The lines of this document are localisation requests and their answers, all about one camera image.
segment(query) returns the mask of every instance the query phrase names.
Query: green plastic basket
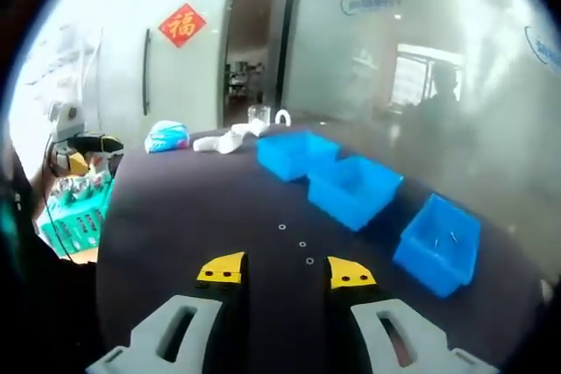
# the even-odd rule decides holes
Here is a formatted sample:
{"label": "green plastic basket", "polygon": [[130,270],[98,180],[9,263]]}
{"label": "green plastic basket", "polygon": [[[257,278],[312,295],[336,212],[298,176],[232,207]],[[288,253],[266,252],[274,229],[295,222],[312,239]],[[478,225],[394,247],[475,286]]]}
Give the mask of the green plastic basket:
{"label": "green plastic basket", "polygon": [[72,254],[97,247],[112,191],[113,180],[97,188],[89,187],[79,199],[68,192],[49,201],[53,223],[45,211],[40,227],[57,255],[66,256],[65,249]]}

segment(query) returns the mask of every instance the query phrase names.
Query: black tabletop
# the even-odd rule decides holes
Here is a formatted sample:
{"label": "black tabletop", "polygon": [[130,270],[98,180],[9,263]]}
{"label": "black tabletop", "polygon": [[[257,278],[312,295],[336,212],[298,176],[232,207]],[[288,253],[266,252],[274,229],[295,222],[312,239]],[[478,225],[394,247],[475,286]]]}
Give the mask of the black tabletop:
{"label": "black tabletop", "polygon": [[539,271],[491,223],[480,218],[473,282],[442,300],[392,264],[428,188],[405,179],[395,200],[355,234],[307,201],[305,181],[281,182],[255,153],[248,137],[229,155],[125,155],[97,269],[109,347],[128,344],[131,329],[171,296],[189,294],[204,263],[236,251],[250,258],[250,372],[325,371],[326,256],[366,266],[383,288],[446,331],[451,348],[496,366],[531,327],[541,302]]}

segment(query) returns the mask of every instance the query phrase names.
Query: blue basket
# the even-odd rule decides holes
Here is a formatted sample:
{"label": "blue basket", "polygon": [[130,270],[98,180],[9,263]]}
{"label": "blue basket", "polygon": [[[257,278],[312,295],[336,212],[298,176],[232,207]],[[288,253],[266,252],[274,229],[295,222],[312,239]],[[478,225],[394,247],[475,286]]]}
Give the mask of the blue basket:
{"label": "blue basket", "polygon": [[394,262],[445,298],[472,282],[480,226],[476,218],[433,194],[401,233]]}
{"label": "blue basket", "polygon": [[258,162],[283,181],[306,175],[310,168],[333,162],[341,148],[311,132],[288,133],[260,139]]}
{"label": "blue basket", "polygon": [[308,200],[358,231],[395,196],[403,176],[362,157],[350,157],[309,174]]}

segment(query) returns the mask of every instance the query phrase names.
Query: glass wall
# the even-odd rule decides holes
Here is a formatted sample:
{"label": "glass wall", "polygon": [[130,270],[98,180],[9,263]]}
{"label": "glass wall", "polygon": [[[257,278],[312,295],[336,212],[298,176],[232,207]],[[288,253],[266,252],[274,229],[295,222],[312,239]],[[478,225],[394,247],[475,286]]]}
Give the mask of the glass wall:
{"label": "glass wall", "polygon": [[88,129],[99,130],[101,5],[100,0],[57,0],[25,59],[11,104],[10,133],[29,177],[43,162],[54,102],[80,102]]}
{"label": "glass wall", "polygon": [[561,52],[538,0],[295,0],[283,107],[561,272]]}

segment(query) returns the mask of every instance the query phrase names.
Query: chinese character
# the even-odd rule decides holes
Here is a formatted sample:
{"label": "chinese character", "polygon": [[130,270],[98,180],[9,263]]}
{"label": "chinese character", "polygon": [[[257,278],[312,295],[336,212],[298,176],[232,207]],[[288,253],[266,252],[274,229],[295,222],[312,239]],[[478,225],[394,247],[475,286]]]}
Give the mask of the chinese character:
{"label": "chinese character", "polygon": [[169,27],[172,37],[177,37],[179,35],[187,35],[190,37],[195,32],[195,24],[193,24],[193,12],[188,12],[185,14],[178,13],[175,19],[169,23],[167,26]]}

